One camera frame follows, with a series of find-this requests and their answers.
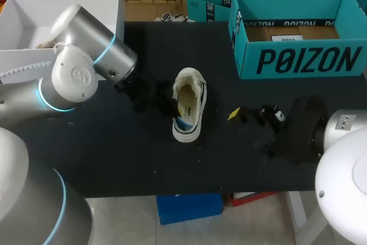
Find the small black object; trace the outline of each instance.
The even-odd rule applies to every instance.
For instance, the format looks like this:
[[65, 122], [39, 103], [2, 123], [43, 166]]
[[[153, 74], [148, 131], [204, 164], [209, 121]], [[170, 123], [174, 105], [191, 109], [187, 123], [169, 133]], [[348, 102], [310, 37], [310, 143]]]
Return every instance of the small black object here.
[[275, 138], [268, 155], [284, 157], [293, 164], [318, 162], [323, 154], [327, 107], [319, 96], [297, 98]]
[[140, 63], [126, 79], [115, 84], [115, 88], [128, 95], [135, 112], [145, 112], [149, 107], [156, 106], [164, 116], [176, 118], [179, 115], [177, 101], [172, 98], [172, 84], [157, 80]]
[[286, 117], [277, 106], [264, 104], [260, 109], [251, 109], [241, 107], [239, 117], [243, 123], [247, 123], [250, 117], [253, 117], [261, 126], [269, 124], [275, 133], [283, 127]]

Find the tiled floor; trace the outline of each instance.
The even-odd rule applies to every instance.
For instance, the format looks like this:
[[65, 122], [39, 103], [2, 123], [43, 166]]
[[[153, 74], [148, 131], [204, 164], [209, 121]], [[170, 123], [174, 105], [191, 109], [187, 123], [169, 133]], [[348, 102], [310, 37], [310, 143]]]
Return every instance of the tiled floor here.
[[95, 216], [92, 245], [235, 245], [294, 244], [283, 194], [219, 216], [161, 226], [155, 196], [88, 199]]

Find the sneaker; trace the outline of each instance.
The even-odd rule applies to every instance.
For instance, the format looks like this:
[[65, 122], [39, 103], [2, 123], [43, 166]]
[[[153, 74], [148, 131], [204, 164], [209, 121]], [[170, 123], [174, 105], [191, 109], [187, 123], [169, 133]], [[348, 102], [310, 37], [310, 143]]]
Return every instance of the sneaker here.
[[180, 142], [193, 142], [199, 137], [201, 117], [206, 102], [206, 81], [194, 68], [183, 69], [173, 85], [180, 116], [173, 119], [172, 133]]

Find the black table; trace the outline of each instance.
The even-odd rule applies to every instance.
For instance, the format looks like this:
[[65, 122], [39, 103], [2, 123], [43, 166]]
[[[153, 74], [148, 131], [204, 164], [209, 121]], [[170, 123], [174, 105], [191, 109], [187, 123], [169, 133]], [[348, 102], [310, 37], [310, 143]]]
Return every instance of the black table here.
[[172, 135], [156, 109], [135, 114], [106, 81], [76, 110], [15, 130], [30, 155], [54, 166], [85, 197], [312, 190], [316, 165], [269, 159], [256, 145], [271, 131], [227, 122], [239, 105], [277, 104], [287, 115], [299, 95], [325, 98], [330, 113], [367, 108], [365, 78], [240, 80], [226, 23], [126, 23], [125, 43], [158, 79], [197, 68], [208, 83], [201, 135]]

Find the robotic arm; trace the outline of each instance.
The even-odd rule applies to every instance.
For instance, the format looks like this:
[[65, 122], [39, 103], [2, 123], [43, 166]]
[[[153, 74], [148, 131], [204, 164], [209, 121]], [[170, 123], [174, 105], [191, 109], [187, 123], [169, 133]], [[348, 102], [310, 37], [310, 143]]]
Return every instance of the robotic arm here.
[[97, 73], [127, 94], [136, 110], [156, 103], [163, 113], [176, 116], [177, 104], [165, 94], [167, 87], [138, 66], [136, 53], [80, 5], [67, 8], [51, 34], [58, 53], [52, 74], [0, 85], [0, 127], [73, 110], [95, 93]]

